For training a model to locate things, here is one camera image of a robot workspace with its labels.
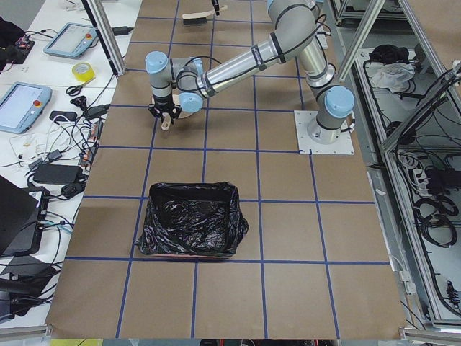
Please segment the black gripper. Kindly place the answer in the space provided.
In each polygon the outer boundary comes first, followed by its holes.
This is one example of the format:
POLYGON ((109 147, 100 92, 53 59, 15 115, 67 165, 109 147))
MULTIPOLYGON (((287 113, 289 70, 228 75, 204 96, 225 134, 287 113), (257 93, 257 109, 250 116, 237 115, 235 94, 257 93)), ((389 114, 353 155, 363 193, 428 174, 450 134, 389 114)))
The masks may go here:
MULTIPOLYGON (((220 4, 218 0, 211 0, 215 15, 220 15, 220 4)), ((174 103, 173 94, 167 96, 153 95, 153 102, 148 105, 148 110, 152 116, 162 119, 164 114, 169 115, 170 123, 173 125, 175 120, 180 116, 182 109, 174 103)))

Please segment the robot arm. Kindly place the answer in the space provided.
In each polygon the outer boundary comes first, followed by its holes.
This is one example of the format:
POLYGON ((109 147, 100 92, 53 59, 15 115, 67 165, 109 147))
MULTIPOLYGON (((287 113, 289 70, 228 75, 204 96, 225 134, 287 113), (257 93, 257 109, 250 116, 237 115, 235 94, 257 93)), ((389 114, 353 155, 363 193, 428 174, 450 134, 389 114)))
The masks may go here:
POLYGON ((268 1, 267 12, 274 25, 268 38, 208 71, 204 71, 199 56, 169 58, 160 51, 150 52, 145 63, 152 90, 153 103, 148 106, 152 116, 170 126, 181 112, 196 113, 205 99, 295 58, 318 104, 318 113, 308 124, 308 135, 325 145, 337 141, 353 110, 354 95, 337 83, 336 69, 316 37, 321 22, 320 4, 268 1))

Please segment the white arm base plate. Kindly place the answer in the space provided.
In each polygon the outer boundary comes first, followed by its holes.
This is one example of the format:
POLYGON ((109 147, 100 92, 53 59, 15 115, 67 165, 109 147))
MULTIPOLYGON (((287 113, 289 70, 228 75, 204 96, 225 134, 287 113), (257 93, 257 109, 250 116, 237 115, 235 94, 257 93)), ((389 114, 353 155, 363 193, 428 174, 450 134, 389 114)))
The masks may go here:
POLYGON ((294 111, 298 152, 314 155, 354 155, 352 135, 346 121, 340 129, 326 130, 317 123, 317 114, 317 111, 294 111))

